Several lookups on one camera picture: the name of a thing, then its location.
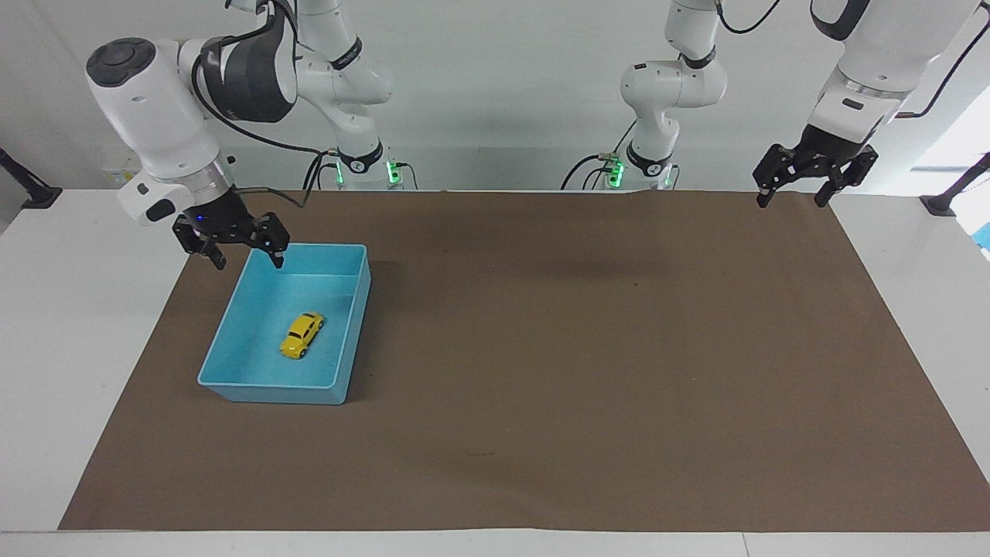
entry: white table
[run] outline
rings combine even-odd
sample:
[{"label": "white table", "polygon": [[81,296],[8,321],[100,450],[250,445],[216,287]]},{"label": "white table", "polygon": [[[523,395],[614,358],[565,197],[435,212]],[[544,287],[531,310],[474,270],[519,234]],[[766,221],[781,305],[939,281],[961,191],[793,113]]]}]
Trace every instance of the white table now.
[{"label": "white table", "polygon": [[[833,207],[990,476],[990,263],[913,198]],[[53,532],[185,260],[106,190],[67,190],[0,235],[0,555],[990,555],[990,532]]]}]

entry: green indicator light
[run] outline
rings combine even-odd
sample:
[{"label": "green indicator light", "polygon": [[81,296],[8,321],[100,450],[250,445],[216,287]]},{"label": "green indicator light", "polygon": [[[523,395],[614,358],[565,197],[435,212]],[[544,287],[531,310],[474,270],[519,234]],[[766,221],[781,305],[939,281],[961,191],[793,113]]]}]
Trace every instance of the green indicator light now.
[{"label": "green indicator light", "polygon": [[680,178],[680,166],[674,165],[667,172],[667,178],[663,181],[663,186],[668,189],[677,187],[678,178]]},{"label": "green indicator light", "polygon": [[402,179],[402,175],[397,169],[395,169],[395,165],[391,161],[386,162],[385,165],[388,167],[389,181],[392,183],[399,183],[399,180]]},{"label": "green indicator light", "polygon": [[619,189],[622,187],[622,175],[626,172],[626,165],[616,161],[616,166],[612,168],[612,175],[609,176],[609,186]]}]

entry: black mount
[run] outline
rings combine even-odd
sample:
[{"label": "black mount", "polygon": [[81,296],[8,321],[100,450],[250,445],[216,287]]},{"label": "black mount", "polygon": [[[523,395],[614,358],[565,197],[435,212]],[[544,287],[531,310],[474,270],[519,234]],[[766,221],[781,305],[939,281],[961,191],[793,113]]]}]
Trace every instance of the black mount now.
[{"label": "black mount", "polygon": [[877,157],[876,152],[868,145],[851,160],[844,160],[802,149],[800,145],[794,149],[786,149],[775,144],[767,150],[756,170],[752,172],[752,177],[759,186],[756,203],[765,209],[780,187],[805,177],[827,177],[829,180],[815,194],[815,204],[826,207],[836,193],[846,187],[860,185],[873,168]]},{"label": "black mount", "polygon": [[269,212],[252,217],[234,190],[185,210],[175,219],[172,232],[187,254],[209,259],[218,271],[227,265],[218,244],[244,244],[262,250],[276,269],[282,268],[283,254],[289,247],[289,232],[278,216]]},{"label": "black mount", "polygon": [[990,170],[990,153],[987,153],[975,165],[969,168],[958,180],[946,191],[939,195],[922,195],[922,204],[929,213],[937,217],[954,217],[955,211],[951,209],[952,200],[962,193],[976,178]]},{"label": "black mount", "polygon": [[14,176],[14,179],[28,191],[31,199],[21,203],[22,209],[48,209],[61,194],[60,187],[52,187],[37,177],[34,172],[21,166],[20,163],[0,149],[0,167]]}]

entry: window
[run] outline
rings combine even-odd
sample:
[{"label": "window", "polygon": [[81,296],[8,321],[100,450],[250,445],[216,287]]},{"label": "window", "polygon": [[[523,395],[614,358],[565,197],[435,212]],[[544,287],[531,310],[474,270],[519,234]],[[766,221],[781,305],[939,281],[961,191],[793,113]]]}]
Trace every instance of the window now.
[{"label": "window", "polygon": [[[917,180],[925,190],[948,189],[969,167],[990,152],[990,89],[976,98],[938,141],[915,164],[911,181]],[[990,173],[974,181],[952,202],[956,220],[966,234],[983,244],[983,255],[990,259],[985,246],[986,227],[990,225]]]}]

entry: black rubber joint cover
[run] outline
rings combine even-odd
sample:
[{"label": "black rubber joint cover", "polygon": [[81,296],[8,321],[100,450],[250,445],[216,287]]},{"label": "black rubber joint cover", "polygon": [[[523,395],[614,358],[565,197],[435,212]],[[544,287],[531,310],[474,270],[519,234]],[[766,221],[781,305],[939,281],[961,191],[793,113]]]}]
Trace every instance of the black rubber joint cover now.
[{"label": "black rubber joint cover", "polygon": [[101,87],[119,87],[154,60],[154,44],[147,39],[118,39],[96,49],[86,61],[86,73]]}]

